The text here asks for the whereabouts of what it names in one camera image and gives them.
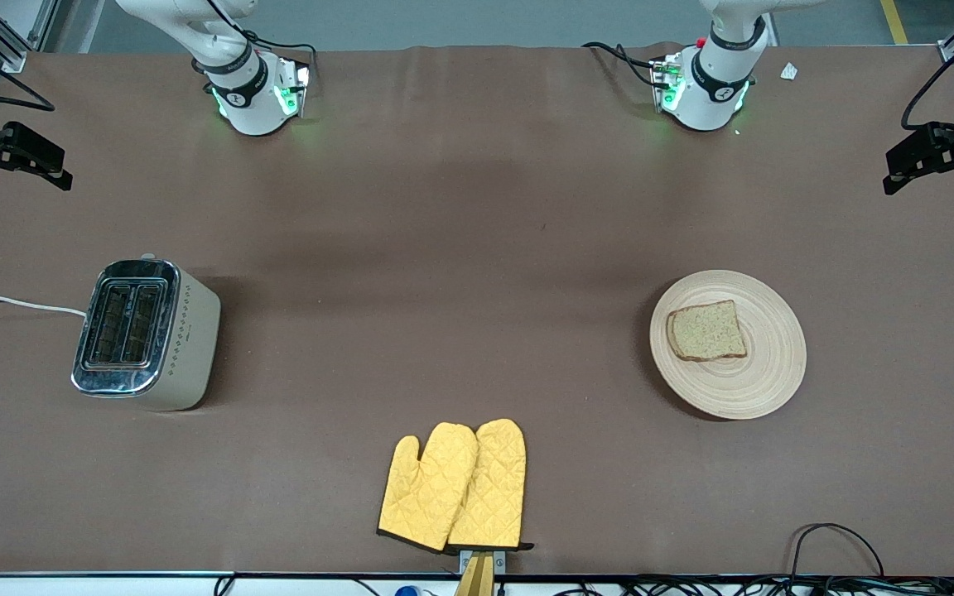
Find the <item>round plate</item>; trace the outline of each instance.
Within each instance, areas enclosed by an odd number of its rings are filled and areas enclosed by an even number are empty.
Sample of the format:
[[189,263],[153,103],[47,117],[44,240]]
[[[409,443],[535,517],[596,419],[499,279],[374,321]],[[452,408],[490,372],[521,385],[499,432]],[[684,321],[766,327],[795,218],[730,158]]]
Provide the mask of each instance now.
[[[745,358],[701,363],[677,358],[667,336],[669,313],[720,300],[735,302]],[[790,305],[771,287],[738,272],[697,272],[674,283],[654,308],[650,348],[674,392],[720,418],[771,414],[787,403],[805,377],[805,335]]]

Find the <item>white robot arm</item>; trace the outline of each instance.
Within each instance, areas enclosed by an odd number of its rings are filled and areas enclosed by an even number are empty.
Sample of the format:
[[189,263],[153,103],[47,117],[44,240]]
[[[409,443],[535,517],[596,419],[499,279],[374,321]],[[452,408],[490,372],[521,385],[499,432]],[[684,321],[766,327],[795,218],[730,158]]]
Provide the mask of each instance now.
[[117,4],[193,54],[212,82],[219,113],[236,131],[266,135],[301,112],[307,65],[298,68],[295,61],[255,48],[232,20],[226,20],[253,14],[257,0],[117,0]]
[[766,12],[811,7],[824,0],[700,0],[712,15],[703,46],[688,46],[654,65],[654,102],[682,125],[715,131],[742,107],[749,76],[768,46]]

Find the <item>silver toaster top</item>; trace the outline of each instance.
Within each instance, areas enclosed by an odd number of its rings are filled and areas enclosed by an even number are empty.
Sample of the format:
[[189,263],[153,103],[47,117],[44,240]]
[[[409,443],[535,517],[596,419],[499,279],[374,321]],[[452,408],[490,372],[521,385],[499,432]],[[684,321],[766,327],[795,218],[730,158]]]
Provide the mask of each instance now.
[[179,268],[135,259],[98,278],[72,366],[72,384],[98,397],[133,397],[154,384],[166,361],[178,302]]

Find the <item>toaster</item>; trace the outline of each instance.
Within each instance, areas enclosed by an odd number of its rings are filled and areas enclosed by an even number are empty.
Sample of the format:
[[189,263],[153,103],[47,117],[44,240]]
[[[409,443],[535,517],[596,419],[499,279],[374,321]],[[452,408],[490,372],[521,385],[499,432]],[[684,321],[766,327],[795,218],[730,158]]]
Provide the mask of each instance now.
[[116,261],[94,286],[72,384],[86,396],[178,411],[208,385],[219,297],[169,261]]

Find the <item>oven mitt thumb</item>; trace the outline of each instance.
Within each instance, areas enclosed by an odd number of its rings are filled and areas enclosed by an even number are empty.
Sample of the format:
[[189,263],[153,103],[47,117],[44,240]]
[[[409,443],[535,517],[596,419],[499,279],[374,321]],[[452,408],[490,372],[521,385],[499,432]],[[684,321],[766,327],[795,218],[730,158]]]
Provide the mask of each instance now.
[[477,430],[477,465],[451,528],[451,550],[527,550],[522,544],[525,437],[513,420],[493,420]]
[[444,550],[476,463],[477,438],[462,424],[436,424],[421,457],[417,437],[400,439],[389,467],[379,535]]

